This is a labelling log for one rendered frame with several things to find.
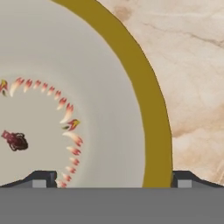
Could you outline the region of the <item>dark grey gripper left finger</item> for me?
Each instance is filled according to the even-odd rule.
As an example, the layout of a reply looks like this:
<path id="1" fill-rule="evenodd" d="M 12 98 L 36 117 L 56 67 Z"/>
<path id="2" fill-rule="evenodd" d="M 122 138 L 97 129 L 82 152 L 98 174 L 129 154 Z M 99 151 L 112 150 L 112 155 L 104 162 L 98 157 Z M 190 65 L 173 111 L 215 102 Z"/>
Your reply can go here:
<path id="1" fill-rule="evenodd" d="M 56 171 L 33 171 L 27 177 L 2 185 L 2 188 L 56 188 Z"/>

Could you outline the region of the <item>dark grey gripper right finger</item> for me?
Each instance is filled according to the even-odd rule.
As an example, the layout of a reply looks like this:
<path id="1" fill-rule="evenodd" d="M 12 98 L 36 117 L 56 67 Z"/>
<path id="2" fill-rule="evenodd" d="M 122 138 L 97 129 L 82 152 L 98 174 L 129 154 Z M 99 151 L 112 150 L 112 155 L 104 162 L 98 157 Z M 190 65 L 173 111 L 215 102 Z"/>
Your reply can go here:
<path id="1" fill-rule="evenodd" d="M 173 188 L 222 188 L 222 185 L 201 179 L 191 171 L 174 171 L 172 174 Z"/>

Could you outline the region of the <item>white bowl with gold rim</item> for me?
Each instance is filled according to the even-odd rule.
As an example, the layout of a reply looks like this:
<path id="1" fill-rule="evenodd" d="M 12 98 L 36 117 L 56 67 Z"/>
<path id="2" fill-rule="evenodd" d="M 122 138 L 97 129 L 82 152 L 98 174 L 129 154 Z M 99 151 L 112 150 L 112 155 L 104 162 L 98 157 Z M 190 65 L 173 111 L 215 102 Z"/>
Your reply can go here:
<path id="1" fill-rule="evenodd" d="M 167 187 L 164 97 L 141 48 L 94 1 L 0 0 L 0 186 Z"/>

